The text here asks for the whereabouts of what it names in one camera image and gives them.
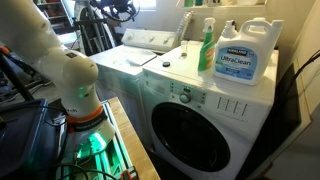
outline wooden table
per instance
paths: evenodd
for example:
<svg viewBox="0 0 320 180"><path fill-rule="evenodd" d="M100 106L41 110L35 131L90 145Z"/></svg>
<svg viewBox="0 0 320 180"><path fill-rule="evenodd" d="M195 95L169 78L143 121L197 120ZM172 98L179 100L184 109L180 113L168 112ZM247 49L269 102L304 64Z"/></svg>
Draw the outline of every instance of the wooden table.
<svg viewBox="0 0 320 180"><path fill-rule="evenodd" d="M108 100L132 164L141 180L160 179L118 98Z"/></svg>

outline white dryer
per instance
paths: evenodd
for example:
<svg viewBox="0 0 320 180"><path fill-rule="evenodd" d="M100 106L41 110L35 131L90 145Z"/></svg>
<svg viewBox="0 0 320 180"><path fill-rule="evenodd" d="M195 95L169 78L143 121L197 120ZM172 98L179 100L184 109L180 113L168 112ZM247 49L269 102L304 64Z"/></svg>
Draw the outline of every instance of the white dryer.
<svg viewBox="0 0 320 180"><path fill-rule="evenodd" d="M263 81L248 86L198 72L201 45L143 67L147 123L155 152L190 178L235 179L273 105L278 51Z"/></svg>
<svg viewBox="0 0 320 180"><path fill-rule="evenodd" d="M99 69L98 94L102 100L117 96L145 147L152 146L141 98L142 66L177 47L174 32L127 29L123 45L90 56Z"/></svg>

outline spray bottle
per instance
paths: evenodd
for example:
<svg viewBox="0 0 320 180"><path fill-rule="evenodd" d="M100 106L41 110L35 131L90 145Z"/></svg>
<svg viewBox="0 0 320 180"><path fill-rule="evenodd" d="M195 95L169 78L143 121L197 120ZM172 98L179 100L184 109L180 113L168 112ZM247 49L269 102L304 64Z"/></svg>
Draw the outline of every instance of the spray bottle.
<svg viewBox="0 0 320 180"><path fill-rule="evenodd" d="M205 39L200 50L200 59L198 64L198 71L204 71L212 66L214 55L214 37L213 28L216 20L214 18L206 18L204 20Z"/></svg>
<svg viewBox="0 0 320 180"><path fill-rule="evenodd" d="M215 47L215 76L256 85L268 66L282 28L282 20L272 23L256 18L245 22L239 33L227 21Z"/></svg>

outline floor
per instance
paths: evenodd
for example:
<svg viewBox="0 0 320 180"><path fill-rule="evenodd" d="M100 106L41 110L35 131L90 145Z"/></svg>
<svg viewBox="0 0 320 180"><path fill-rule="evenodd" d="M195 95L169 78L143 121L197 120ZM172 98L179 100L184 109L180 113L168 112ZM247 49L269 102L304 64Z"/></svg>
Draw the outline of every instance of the floor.
<svg viewBox="0 0 320 180"><path fill-rule="evenodd" d="M102 100L106 100L106 98L111 98L114 96L114 93L105 92L102 90L102 87L98 84L96 85L97 93L99 98ZM29 89L30 93L35 99L44 98L47 99L48 103L55 103L57 99L59 99L59 94L55 88L55 86L52 83L42 85L38 84L33 88ZM12 105L19 102L24 102L24 98L16 94L12 97L10 97L10 101L0 101L0 108L8 105ZM177 170L175 167L171 166L166 161L159 158L156 154L146 149L147 154L149 155L154 167L156 168L160 178L162 180L188 180L190 179L186 175L184 175L182 172Z"/></svg>

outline washing machine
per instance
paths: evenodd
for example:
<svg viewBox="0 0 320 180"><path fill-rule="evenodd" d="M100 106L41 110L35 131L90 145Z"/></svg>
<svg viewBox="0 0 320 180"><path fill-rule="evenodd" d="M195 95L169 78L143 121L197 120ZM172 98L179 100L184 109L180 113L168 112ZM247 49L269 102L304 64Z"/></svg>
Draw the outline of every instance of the washing machine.
<svg viewBox="0 0 320 180"><path fill-rule="evenodd" d="M142 66L177 47L177 34L127 29L123 45L90 56L99 69L96 89L101 100L117 96L145 147L152 146L141 98Z"/></svg>
<svg viewBox="0 0 320 180"><path fill-rule="evenodd" d="M143 104L155 153L192 179L235 179L274 102L278 51L256 86L198 72L201 42L143 67Z"/></svg>

